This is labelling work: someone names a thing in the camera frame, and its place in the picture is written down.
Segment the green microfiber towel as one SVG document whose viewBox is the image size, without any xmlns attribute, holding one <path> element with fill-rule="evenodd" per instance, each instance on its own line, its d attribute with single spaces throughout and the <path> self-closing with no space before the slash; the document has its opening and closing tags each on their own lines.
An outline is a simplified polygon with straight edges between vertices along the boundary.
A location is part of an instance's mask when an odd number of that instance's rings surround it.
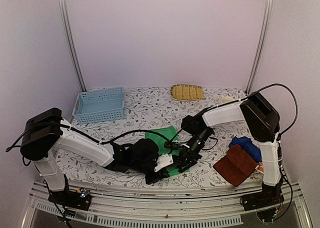
<svg viewBox="0 0 320 228">
<path fill-rule="evenodd" d="M 176 176 L 190 171 L 187 168 L 179 171 L 179 157 L 189 146 L 186 142 L 179 141 L 178 131 L 174 126 L 151 129 L 145 133 L 145 138 L 153 141 L 158 147 L 158 157 L 153 168 L 154 173 L 167 172 L 168 176 Z"/>
</svg>

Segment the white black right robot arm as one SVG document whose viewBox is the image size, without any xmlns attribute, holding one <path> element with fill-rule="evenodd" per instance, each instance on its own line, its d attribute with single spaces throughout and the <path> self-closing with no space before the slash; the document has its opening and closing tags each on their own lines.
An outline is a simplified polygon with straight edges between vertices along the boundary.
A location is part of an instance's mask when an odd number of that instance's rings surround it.
<svg viewBox="0 0 320 228">
<path fill-rule="evenodd" d="M 194 116 L 183 118 L 181 129 L 192 137 L 181 146 L 178 170 L 183 172 L 198 162 L 200 150 L 213 134 L 213 127 L 235 121 L 246 122 L 260 150 L 264 175 L 258 201 L 262 206 L 269 206 L 278 198 L 284 180 L 280 168 L 282 134 L 279 113 L 259 92 L 241 100 L 204 108 Z"/>
</svg>

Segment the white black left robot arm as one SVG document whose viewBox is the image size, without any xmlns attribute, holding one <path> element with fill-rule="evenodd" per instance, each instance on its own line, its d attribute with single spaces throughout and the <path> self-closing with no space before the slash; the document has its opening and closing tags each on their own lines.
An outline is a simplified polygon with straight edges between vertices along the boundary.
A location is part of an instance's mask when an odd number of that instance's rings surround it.
<svg viewBox="0 0 320 228">
<path fill-rule="evenodd" d="M 145 175 L 147 184 L 166 177 L 165 169 L 174 163 L 172 155 L 159 154 L 157 144 L 151 139 L 142 138 L 134 144 L 123 145 L 114 141 L 99 141 L 63 119 L 60 109 L 51 108 L 26 122 L 20 153 L 34 163 L 49 189 L 55 192 L 55 197 L 63 205 L 70 205 L 75 198 L 67 188 L 67 178 L 58 167 L 53 149 L 77 154 L 114 172 L 140 172 Z"/>
</svg>

